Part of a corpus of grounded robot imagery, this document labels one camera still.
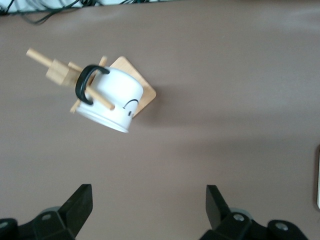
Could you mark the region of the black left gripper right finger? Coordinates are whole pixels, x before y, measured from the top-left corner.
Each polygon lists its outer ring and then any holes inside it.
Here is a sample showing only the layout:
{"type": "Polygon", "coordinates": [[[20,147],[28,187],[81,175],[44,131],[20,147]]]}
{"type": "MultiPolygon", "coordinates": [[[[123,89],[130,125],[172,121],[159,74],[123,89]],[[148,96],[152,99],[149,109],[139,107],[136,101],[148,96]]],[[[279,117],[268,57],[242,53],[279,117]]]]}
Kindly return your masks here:
{"type": "Polygon", "coordinates": [[[240,211],[232,211],[216,185],[206,186],[205,210],[211,226],[202,240],[305,240],[295,224],[271,220],[260,225],[240,211]]]}

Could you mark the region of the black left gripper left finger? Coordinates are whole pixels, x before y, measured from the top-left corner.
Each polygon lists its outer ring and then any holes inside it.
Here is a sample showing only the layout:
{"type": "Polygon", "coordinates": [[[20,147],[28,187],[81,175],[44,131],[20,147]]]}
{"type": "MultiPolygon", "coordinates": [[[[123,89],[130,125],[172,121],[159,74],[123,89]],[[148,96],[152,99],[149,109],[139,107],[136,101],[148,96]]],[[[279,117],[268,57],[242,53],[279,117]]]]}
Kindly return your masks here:
{"type": "Polygon", "coordinates": [[[2,240],[74,240],[93,210],[91,184],[82,184],[60,207],[48,208],[18,225],[14,218],[0,220],[2,240]]]}

